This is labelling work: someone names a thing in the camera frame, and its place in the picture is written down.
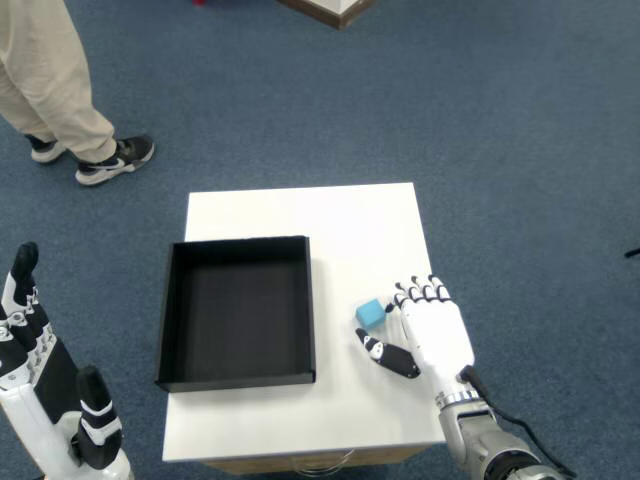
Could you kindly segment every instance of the white table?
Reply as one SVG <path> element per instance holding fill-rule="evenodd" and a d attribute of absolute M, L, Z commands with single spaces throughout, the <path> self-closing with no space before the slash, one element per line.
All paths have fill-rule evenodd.
<path fill-rule="evenodd" d="M 316 383 L 169 394 L 163 459 L 210 462 L 442 442 L 424 379 L 379 367 L 354 333 L 359 305 L 384 302 L 396 281 L 430 273 L 413 184 L 189 197 L 186 241 L 287 235 L 310 238 Z M 406 346 L 396 315 L 373 334 Z"/>

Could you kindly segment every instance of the black cord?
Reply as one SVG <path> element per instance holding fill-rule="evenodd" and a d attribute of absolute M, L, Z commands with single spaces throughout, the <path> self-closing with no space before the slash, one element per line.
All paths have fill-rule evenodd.
<path fill-rule="evenodd" d="M 635 250 L 631 250 L 624 254 L 627 258 L 633 257 L 634 255 L 640 255 L 640 248 L 636 248 Z"/>
<path fill-rule="evenodd" d="M 537 435 L 533 432 L 527 422 L 525 422 L 524 420 L 520 420 L 519 418 L 512 417 L 506 412 L 500 410 L 495 406 L 493 402 L 489 400 L 488 391 L 478 378 L 478 375 L 472 366 L 467 365 L 466 367 L 464 367 L 460 372 L 460 378 L 466 382 L 469 382 L 471 386 L 478 391 L 478 394 L 484 399 L 484 401 L 487 402 L 487 405 L 489 405 L 498 415 L 504 418 L 507 422 L 524 428 L 524 430 L 527 432 L 527 435 L 529 435 L 529 438 L 531 438 L 531 441 L 536 444 L 536 446 L 551 461 L 551 463 L 553 463 L 560 469 L 560 473 L 562 475 L 569 478 L 577 478 L 578 475 L 573 470 L 569 469 L 546 449 L 542 442 L 538 440 Z"/>

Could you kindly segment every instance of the gray carpet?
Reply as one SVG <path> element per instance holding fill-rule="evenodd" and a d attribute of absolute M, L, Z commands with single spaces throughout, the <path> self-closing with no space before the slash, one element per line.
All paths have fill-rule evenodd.
<path fill-rule="evenodd" d="M 580 478 L 637 476 L 640 3 L 380 0 L 341 33 L 266 0 L 69 8 L 97 107 L 158 151 L 87 190 L 0 123 L 0 270 L 39 243 L 43 303 L 106 377 L 137 478 L 234 478 L 161 461 L 152 378 L 188 192 L 399 181 L 495 401 Z M 0 445 L 0 478 L 37 475 L 4 418 Z M 467 477 L 437 447 L 334 478 Z"/>

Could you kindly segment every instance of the open box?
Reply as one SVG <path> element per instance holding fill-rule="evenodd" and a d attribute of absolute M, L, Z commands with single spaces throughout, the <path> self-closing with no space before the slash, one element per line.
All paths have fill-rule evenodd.
<path fill-rule="evenodd" d="M 313 383 L 309 239 L 176 243 L 156 384 L 169 392 Z"/>

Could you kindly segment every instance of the blue cube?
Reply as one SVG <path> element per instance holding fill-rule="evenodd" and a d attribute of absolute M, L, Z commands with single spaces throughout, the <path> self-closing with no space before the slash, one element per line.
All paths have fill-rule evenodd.
<path fill-rule="evenodd" d="M 356 309 L 356 318 L 365 330 L 371 330 L 384 323 L 386 313 L 380 302 L 371 300 Z"/>

